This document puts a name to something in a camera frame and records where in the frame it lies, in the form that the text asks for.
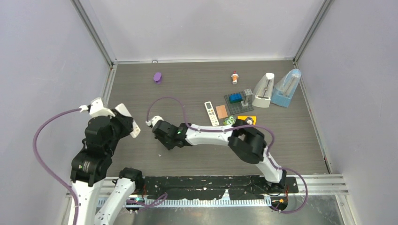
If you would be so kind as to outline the blue building brick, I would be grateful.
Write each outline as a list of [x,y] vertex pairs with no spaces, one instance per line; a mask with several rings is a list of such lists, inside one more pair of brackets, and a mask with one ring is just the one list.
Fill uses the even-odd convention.
[[238,103],[243,101],[241,93],[233,93],[228,98],[230,104]]

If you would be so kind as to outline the light blue metronome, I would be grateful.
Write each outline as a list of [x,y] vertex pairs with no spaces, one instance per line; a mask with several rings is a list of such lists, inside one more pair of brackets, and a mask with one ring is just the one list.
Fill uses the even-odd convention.
[[286,74],[273,88],[271,103],[288,107],[291,103],[292,96],[301,79],[301,71],[293,69]]

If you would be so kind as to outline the brown cork square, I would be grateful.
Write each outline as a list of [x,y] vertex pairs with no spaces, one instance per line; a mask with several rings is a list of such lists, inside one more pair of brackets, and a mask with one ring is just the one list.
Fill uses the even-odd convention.
[[224,119],[228,117],[227,109],[225,105],[219,105],[216,107],[218,119]]

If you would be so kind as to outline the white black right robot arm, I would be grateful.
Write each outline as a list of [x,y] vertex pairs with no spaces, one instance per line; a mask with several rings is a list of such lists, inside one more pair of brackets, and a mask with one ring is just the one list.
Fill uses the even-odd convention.
[[153,117],[146,124],[152,129],[155,139],[168,150],[202,144],[228,146],[243,162],[258,167],[273,192],[281,192],[287,185],[287,172],[271,156],[269,149],[272,145],[266,143],[265,135],[257,125],[236,120],[232,125],[216,127],[191,123],[175,126],[160,116]]

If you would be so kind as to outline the small orange white bottle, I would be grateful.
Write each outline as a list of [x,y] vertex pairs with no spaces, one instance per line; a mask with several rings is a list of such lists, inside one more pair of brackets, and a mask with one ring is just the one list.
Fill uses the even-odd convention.
[[232,84],[237,84],[239,75],[236,71],[233,71],[232,75],[231,75],[231,80],[232,80]]

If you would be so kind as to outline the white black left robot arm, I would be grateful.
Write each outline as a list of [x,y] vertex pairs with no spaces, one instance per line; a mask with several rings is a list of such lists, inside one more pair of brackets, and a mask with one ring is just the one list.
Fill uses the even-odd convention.
[[111,225],[127,198],[143,190],[142,172],[125,167],[111,195],[100,211],[96,211],[100,190],[119,141],[127,136],[136,138],[139,133],[130,112],[122,105],[106,109],[88,121],[82,140],[84,146],[71,162],[71,192],[76,204],[73,224]]

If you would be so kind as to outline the purple plastic cap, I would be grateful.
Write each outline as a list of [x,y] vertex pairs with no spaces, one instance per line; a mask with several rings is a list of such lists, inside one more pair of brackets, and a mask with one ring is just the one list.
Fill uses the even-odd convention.
[[154,80],[154,82],[156,84],[161,84],[161,82],[162,82],[162,73],[160,73],[160,72],[155,73],[154,76],[153,76],[153,80]]

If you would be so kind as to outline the white metronome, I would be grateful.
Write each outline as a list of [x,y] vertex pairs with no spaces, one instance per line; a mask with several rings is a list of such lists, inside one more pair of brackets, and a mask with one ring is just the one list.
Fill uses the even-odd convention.
[[253,91],[252,105],[258,108],[269,108],[274,87],[275,74],[266,73]]

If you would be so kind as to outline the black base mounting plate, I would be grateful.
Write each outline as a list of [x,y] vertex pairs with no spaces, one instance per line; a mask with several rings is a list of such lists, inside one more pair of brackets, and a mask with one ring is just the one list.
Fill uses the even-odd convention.
[[284,187],[258,175],[240,176],[147,176],[134,194],[156,199],[167,193],[168,200],[219,200],[225,193],[231,200],[257,200],[263,195],[298,193],[296,178],[287,177]]

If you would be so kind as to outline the green owl toy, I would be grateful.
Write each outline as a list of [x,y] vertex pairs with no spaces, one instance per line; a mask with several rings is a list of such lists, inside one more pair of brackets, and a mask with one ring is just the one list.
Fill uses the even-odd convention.
[[233,125],[236,122],[236,118],[234,116],[229,116],[224,119],[223,124],[224,125]]

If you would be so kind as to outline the slim white remote control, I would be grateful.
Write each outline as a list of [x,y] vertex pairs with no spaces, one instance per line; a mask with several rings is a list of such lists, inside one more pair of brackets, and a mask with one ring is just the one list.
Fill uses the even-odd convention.
[[210,122],[212,124],[213,127],[219,126],[219,121],[218,118],[216,116],[215,110],[213,108],[213,105],[210,101],[207,101],[204,103],[208,117],[210,119]]

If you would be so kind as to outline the grey building block baseplate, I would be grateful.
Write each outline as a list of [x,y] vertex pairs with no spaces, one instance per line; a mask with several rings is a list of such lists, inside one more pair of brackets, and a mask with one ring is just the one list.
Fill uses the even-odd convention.
[[[240,91],[238,93],[241,93],[241,95],[243,97],[243,100],[244,100],[245,92],[244,91]],[[252,105],[252,103],[253,103],[252,99],[249,100],[249,106],[247,108],[243,108],[242,107],[242,104],[241,104],[242,101],[238,102],[238,103],[230,104],[228,98],[229,98],[229,96],[231,94],[233,94],[233,93],[226,94],[226,95],[223,96],[224,100],[226,102],[226,106],[227,106],[230,114],[235,115],[235,114],[245,113],[245,112],[249,112],[249,111],[253,111],[254,110],[254,107]]]

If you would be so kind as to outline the yellow triangular wooden piece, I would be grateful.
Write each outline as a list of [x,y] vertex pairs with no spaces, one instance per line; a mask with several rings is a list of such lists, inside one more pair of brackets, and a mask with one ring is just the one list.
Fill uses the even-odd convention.
[[256,116],[238,116],[237,119],[238,119],[238,120],[244,120],[244,121],[245,121],[245,119],[246,119],[247,117],[251,117],[251,118],[253,119],[253,124],[252,124],[252,125],[255,125],[255,124],[256,124],[256,120],[257,120]]

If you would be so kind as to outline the white remote with red keypad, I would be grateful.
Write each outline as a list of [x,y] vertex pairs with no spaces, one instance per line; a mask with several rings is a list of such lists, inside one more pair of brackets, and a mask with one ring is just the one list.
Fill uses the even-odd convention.
[[120,103],[115,107],[115,110],[122,116],[122,119],[125,121],[127,129],[130,131],[130,136],[132,136],[133,138],[137,138],[140,134],[141,129],[137,125],[136,121],[133,119],[127,107],[123,103]]

